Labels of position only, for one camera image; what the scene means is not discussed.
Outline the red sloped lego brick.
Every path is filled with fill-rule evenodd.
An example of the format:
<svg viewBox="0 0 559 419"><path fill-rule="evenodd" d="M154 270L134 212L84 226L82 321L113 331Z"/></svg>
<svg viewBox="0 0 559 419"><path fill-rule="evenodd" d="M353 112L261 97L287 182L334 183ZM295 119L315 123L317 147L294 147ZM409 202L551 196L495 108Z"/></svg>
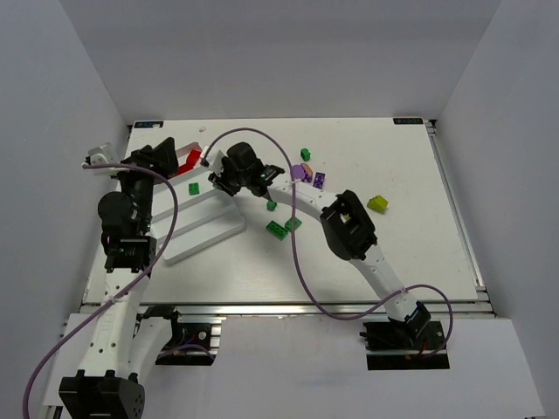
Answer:
<svg viewBox="0 0 559 419"><path fill-rule="evenodd" d="M185 166L188 169L193 169L196 165L198 160L200 159L202 151L199 149L192 149L186 159Z"/></svg>

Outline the green small lego brick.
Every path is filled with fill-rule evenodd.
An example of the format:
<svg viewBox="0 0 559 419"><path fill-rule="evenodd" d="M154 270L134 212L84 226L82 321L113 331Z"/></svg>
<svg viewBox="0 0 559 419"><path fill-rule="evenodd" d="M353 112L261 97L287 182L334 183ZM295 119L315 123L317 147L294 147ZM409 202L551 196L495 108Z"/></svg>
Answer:
<svg viewBox="0 0 559 419"><path fill-rule="evenodd" d="M189 195L190 196L197 196L200 194L200 185L198 182L193 182L188 185L189 188Z"/></svg>

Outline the green small brick top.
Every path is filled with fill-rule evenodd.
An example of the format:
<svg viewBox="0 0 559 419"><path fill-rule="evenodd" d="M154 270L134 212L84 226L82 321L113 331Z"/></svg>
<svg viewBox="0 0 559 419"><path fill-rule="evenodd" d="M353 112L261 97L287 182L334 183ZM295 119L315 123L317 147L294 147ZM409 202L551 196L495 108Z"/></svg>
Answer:
<svg viewBox="0 0 559 419"><path fill-rule="evenodd" d="M311 153L307 148L302 148L300 150L300 156L304 161L308 161L311 157Z"/></svg>

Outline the green long brick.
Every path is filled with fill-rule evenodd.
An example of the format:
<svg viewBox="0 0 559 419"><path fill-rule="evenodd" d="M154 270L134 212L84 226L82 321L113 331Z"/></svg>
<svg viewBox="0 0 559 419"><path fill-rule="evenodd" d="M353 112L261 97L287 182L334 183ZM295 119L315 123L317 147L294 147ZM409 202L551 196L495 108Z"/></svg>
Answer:
<svg viewBox="0 0 559 419"><path fill-rule="evenodd" d="M270 221L266 225L266 231L280 241L284 240L288 235L288 230L275 221Z"/></svg>

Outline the green square brick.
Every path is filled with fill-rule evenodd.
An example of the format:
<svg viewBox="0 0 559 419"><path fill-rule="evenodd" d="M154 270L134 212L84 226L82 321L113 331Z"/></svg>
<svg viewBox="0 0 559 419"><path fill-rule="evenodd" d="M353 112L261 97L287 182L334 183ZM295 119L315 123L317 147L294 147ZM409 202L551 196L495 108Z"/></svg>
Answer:
<svg viewBox="0 0 559 419"><path fill-rule="evenodd" d="M284 227L287 231L293 232L297 230L302 224L302 221L297 217L290 217L284 224Z"/></svg>

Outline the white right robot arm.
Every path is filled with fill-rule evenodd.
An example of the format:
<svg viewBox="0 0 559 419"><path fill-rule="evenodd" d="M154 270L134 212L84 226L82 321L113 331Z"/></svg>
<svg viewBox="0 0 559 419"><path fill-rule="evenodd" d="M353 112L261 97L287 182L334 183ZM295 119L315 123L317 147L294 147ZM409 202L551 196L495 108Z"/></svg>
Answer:
<svg viewBox="0 0 559 419"><path fill-rule="evenodd" d="M376 227L355 192L334 194L317 189L296 177L292 165L280 168L263 163L246 142L237 143L220 155L204 152L202 164L210 171L212 185L229 196L248 189L269 202L290 205L292 219L302 212L317 220L328 248L355 267L380 299L379 305L389 320L390 335L398 345L425 348L431 332L431 314L413 295L414 288L405 286L386 260Z"/></svg>

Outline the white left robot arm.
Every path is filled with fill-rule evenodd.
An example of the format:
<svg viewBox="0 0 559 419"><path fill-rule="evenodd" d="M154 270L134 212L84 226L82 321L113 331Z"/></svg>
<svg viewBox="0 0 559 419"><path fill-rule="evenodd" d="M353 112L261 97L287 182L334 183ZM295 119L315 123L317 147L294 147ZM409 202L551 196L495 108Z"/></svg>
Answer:
<svg viewBox="0 0 559 419"><path fill-rule="evenodd" d="M168 183L179 168L175 140L137 149L118 163L99 148L84 167L107 170L120 187L98 203L105 295L89 317L89 347L75 375L62 379L59 397L72 418L139 418L146 401L142 382L173 332L168 314L141 319L139 306L165 248L149 231L155 185Z"/></svg>

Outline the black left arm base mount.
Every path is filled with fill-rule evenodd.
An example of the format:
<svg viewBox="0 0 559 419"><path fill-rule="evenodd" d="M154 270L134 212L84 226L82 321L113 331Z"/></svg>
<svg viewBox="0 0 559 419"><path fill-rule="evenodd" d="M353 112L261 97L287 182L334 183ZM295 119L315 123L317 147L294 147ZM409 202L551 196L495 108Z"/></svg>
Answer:
<svg viewBox="0 0 559 419"><path fill-rule="evenodd" d="M212 352L213 325L208 322L185 320L172 305L149 306L144 313L136 315L135 339L150 319L162 321L164 335L169 339L156 354L157 366L211 366L216 358Z"/></svg>

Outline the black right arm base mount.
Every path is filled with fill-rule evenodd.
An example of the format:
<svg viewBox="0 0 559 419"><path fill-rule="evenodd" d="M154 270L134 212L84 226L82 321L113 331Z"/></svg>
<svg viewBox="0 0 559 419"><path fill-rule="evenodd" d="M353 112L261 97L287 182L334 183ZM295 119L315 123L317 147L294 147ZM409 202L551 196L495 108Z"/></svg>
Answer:
<svg viewBox="0 0 559 419"><path fill-rule="evenodd" d="M365 346L369 371L450 368L442 324L431 318L421 302L403 322L389 319L364 323L360 337Z"/></svg>

